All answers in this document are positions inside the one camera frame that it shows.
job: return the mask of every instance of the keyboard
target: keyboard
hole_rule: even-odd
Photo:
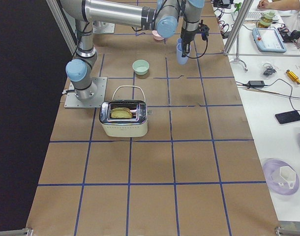
[[[250,11],[247,13],[246,18],[244,21],[258,21],[264,14],[264,11]],[[238,12],[231,12],[232,18],[235,21],[237,19],[238,16]],[[279,18],[278,16],[274,16],[273,21],[278,21]]]

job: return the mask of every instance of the black curtain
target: black curtain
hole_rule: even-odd
[[[0,231],[26,226],[69,60],[46,0],[0,1]]]

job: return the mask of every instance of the toaster handle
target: toaster handle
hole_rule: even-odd
[[[134,86],[134,85],[122,85],[122,86],[119,86],[115,92],[113,93],[113,97],[112,97],[112,100],[114,100],[114,97],[115,97],[115,93],[122,87],[132,87],[132,88],[137,88],[137,89],[140,89],[140,91],[142,92],[142,95],[144,96],[144,102],[146,102],[146,97],[145,97],[145,94],[144,94],[144,91],[138,87],[138,86]]]

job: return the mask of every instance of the human hand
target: human hand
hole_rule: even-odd
[[[257,5],[257,8],[266,9],[266,8],[269,8],[269,4],[270,4],[270,2],[268,2],[268,0],[260,0]]]

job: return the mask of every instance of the green bowl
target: green bowl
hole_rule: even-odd
[[[132,68],[137,75],[144,75],[149,70],[149,62],[146,60],[137,60],[132,64]]]

